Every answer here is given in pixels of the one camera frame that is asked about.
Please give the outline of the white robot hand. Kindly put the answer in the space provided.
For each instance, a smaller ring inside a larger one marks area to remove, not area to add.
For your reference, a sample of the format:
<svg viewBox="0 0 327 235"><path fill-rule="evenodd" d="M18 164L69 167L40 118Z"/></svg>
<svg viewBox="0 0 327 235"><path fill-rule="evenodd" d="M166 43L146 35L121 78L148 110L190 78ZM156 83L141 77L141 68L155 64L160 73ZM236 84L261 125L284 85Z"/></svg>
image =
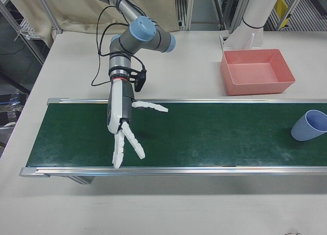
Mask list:
<svg viewBox="0 0 327 235"><path fill-rule="evenodd" d="M133 107L152 108L161 112L169 111L159 104L136 101L132 85L126 79L115 78L112 80L107 110L107 128L110 133L114 134L112 164L116 169L121 166L124 158L125 139L128 140L140 159L145 158L145 152L129 126Z"/></svg>

